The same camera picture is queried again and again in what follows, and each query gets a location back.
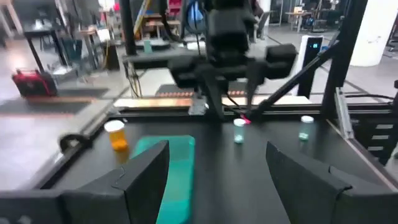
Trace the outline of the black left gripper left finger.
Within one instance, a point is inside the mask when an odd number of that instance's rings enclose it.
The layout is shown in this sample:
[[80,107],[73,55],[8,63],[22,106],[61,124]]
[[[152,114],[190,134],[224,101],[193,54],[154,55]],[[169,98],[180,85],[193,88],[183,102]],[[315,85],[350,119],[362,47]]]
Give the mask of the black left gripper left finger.
[[169,142],[160,141],[124,165],[62,194],[67,223],[155,223],[169,172]]

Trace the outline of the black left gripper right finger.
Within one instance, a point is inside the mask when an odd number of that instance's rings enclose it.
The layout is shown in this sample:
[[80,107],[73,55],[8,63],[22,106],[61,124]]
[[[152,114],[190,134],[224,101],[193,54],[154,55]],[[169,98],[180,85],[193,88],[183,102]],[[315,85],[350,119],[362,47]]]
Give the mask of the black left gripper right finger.
[[397,193],[267,143],[266,161],[292,223],[397,224]]

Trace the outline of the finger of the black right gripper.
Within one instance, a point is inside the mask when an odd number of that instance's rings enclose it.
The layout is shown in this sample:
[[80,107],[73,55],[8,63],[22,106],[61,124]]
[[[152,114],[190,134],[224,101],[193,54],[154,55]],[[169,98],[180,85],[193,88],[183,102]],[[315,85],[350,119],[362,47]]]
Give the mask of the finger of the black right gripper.
[[259,85],[264,83],[263,66],[249,65],[246,70],[246,116],[251,114],[252,99]]
[[206,114],[214,119],[224,119],[221,92],[215,77],[203,77],[202,89],[205,92],[208,109]]

